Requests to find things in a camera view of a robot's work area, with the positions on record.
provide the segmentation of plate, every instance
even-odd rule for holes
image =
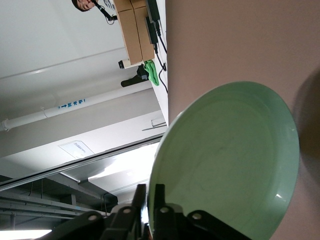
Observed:
[[[253,240],[268,240],[284,217],[299,168],[299,139],[281,97],[254,82],[201,96],[170,125],[152,168],[156,184],[183,213],[204,210]]]

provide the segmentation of exposed ceiling pipe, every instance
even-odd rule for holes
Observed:
[[[11,212],[11,211],[0,211],[0,215],[7,215],[7,216],[16,215],[21,217],[39,217],[39,218],[50,218],[50,219],[73,219],[73,217],[68,217],[68,216],[52,216],[52,215],[46,215],[46,214]]]
[[[51,118],[57,115],[65,114],[74,110],[82,109],[88,106],[99,104],[108,100],[123,97],[128,94],[137,93],[151,88],[149,81],[141,82],[121,89],[109,91],[96,96],[78,99],[72,102],[65,103],[60,106],[43,109],[42,111],[35,112],[29,115],[17,117],[14,119],[6,119],[0,124],[0,131],[9,131],[12,128],[19,127],[25,124],[33,123],[43,119]]]

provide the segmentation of microphone arm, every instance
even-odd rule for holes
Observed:
[[[94,5],[100,10],[100,12],[102,12],[102,14],[109,20],[109,21],[114,21],[114,20],[118,20],[117,16],[110,16],[109,13],[106,12],[106,10],[103,9],[102,6],[100,6],[96,0],[91,0],[91,2],[94,3]]]

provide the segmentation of screw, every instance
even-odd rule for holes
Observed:
[[[199,213],[195,213],[195,214],[192,215],[192,218],[195,219],[195,220],[199,220],[199,219],[202,218],[202,216]]]
[[[123,213],[124,214],[128,214],[128,213],[130,213],[131,212],[131,210],[129,209],[129,208],[126,208],[125,210],[123,210]]]
[[[160,212],[162,212],[163,214],[165,214],[165,213],[169,212],[169,208],[167,208],[167,207],[162,207],[162,208],[160,209]]]
[[[88,217],[89,221],[93,221],[93,220],[96,220],[96,219],[97,219],[96,215],[91,215],[91,216]]]

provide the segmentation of brown box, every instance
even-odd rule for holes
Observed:
[[[145,18],[145,0],[114,0],[122,37],[131,64],[155,58],[150,44]]]

